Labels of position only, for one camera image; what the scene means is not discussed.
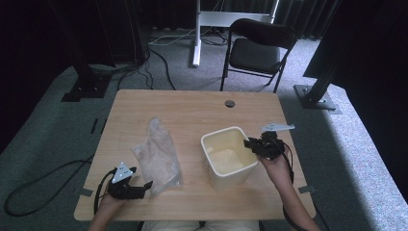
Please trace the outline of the black folding chair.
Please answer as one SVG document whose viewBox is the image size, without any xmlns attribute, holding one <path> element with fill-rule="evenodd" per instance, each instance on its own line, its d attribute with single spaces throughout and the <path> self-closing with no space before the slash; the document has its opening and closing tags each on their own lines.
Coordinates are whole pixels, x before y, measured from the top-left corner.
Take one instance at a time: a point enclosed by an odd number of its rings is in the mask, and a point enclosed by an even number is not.
<svg viewBox="0 0 408 231">
<path fill-rule="evenodd" d="M 230 71 L 268 78 L 267 86 L 277 80 L 277 92 L 287 59 L 297 38 L 293 28 L 240 18 L 229 27 L 227 50 L 220 90 Z"/>
</svg>

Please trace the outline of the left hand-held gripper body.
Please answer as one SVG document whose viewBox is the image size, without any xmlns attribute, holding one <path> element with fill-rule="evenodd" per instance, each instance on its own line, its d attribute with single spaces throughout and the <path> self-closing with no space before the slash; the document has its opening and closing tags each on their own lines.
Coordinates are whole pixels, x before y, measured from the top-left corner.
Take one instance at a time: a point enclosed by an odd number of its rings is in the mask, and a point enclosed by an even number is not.
<svg viewBox="0 0 408 231">
<path fill-rule="evenodd" d="M 142 187 L 133 187 L 129 184 L 132 175 L 132 171 L 121 162 L 109 181 L 108 194 L 122 200 L 144 198 L 145 191 Z"/>
</svg>

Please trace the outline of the clear plastic bag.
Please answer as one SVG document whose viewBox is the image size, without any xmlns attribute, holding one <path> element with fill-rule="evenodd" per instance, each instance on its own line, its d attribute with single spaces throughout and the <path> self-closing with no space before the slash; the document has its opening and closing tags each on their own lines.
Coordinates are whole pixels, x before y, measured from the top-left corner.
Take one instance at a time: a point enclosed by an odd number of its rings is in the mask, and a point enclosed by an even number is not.
<svg viewBox="0 0 408 231">
<path fill-rule="evenodd" d="M 182 170 L 172 137 L 157 117 L 150 119 L 147 136 L 132 151 L 144 181 L 152 182 L 152 195 L 182 184 Z"/>
</svg>

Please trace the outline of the black stand with square base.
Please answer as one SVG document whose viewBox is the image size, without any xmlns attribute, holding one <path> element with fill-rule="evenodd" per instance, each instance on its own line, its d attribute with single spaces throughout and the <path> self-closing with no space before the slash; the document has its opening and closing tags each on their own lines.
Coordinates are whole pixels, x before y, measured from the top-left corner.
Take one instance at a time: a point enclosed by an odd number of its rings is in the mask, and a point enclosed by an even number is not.
<svg viewBox="0 0 408 231">
<path fill-rule="evenodd" d="M 103 98 L 108 89 L 112 75 L 106 71 L 94 71 L 87 64 L 76 64 L 74 69 L 78 75 L 70 92 L 67 92 L 63 102 L 79 102 L 83 98 Z"/>
</svg>

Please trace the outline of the black stand with grey base plate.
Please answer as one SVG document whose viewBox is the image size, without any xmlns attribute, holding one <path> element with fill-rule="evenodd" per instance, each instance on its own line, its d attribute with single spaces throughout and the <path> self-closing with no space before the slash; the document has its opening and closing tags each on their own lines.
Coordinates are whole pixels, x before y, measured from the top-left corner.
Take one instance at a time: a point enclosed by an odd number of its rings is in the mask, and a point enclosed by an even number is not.
<svg viewBox="0 0 408 231">
<path fill-rule="evenodd" d="M 339 60 L 336 59 L 326 66 L 320 77 L 312 85 L 294 85 L 294 91 L 303 109 L 325 110 L 331 115 L 340 115 L 341 109 L 327 93 L 327 89 L 335 78 Z"/>
</svg>

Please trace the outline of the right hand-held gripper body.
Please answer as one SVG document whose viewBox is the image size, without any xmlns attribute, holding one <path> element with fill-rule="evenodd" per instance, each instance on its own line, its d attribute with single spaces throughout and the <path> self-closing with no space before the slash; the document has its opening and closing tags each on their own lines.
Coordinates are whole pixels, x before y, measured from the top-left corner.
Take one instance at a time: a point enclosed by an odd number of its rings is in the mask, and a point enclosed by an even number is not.
<svg viewBox="0 0 408 231">
<path fill-rule="evenodd" d="M 268 160 L 273 160 L 285 152 L 286 144 L 277 136 L 278 131 L 292 130 L 292 124 L 270 123 L 262 127 L 261 137 L 255 140 L 253 152 Z"/>
</svg>

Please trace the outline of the person's right hand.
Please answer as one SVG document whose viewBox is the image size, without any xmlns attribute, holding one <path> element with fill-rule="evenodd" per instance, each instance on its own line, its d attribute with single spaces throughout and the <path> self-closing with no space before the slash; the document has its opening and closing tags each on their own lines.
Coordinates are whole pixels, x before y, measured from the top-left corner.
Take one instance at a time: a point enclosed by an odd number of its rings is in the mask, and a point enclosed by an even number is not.
<svg viewBox="0 0 408 231">
<path fill-rule="evenodd" d="M 265 167 L 269 179 L 278 191 L 285 190 L 292 185 L 289 165 L 282 155 L 273 160 L 260 157 L 259 161 Z"/>
</svg>

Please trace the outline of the person's cream pants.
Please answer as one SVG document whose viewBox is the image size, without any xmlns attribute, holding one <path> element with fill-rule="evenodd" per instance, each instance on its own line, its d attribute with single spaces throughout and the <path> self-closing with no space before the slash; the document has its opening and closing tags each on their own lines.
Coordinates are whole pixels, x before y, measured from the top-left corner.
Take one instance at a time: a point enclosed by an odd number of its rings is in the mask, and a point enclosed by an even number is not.
<svg viewBox="0 0 408 231">
<path fill-rule="evenodd" d="M 256 220 L 145 221 L 140 231 L 260 231 Z"/>
</svg>

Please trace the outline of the dark curtain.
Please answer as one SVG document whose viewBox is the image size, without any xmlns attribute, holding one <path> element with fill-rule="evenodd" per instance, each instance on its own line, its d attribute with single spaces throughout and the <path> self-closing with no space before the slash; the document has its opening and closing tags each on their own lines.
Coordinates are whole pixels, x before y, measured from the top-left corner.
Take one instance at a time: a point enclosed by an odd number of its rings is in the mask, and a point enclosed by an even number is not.
<svg viewBox="0 0 408 231">
<path fill-rule="evenodd" d="M 408 0 L 341 0 L 305 75 L 346 91 L 408 202 Z"/>
<path fill-rule="evenodd" d="M 0 0 L 0 153 L 76 64 L 142 64 L 141 0 Z"/>
</svg>

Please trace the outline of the cream plastic bin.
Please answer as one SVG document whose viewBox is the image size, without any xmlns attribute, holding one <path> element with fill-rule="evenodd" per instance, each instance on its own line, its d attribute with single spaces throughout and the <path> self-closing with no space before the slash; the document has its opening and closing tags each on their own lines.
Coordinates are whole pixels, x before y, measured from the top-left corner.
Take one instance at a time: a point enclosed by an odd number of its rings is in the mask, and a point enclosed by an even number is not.
<svg viewBox="0 0 408 231">
<path fill-rule="evenodd" d="M 223 191 L 243 183 L 258 165 L 258 158 L 244 146 L 246 141 L 246 134 L 237 126 L 201 138 L 203 166 L 214 190 Z"/>
</svg>

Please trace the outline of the white desk frame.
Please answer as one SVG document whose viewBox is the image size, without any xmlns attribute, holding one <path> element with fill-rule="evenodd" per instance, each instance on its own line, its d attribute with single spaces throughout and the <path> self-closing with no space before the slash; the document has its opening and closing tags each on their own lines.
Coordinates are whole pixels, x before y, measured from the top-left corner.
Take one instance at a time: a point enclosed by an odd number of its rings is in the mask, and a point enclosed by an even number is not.
<svg viewBox="0 0 408 231">
<path fill-rule="evenodd" d="M 192 66 L 200 65 L 201 57 L 201 27 L 229 27 L 234 21 L 241 18 L 249 18 L 257 21 L 273 23 L 280 0 L 273 0 L 269 13 L 231 13 L 231 12 L 216 12 L 202 11 L 201 0 L 195 0 L 195 37 L 192 56 Z"/>
</svg>

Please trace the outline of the person's left hand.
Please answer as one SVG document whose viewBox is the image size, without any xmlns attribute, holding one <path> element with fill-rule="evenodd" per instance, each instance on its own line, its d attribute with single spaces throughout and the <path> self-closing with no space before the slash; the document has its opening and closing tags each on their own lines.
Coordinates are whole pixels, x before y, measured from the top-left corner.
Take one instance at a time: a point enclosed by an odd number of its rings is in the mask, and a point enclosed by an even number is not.
<svg viewBox="0 0 408 231">
<path fill-rule="evenodd" d="M 105 216 L 115 215 L 124 205 L 126 201 L 112 197 L 110 194 L 103 196 L 97 213 Z"/>
</svg>

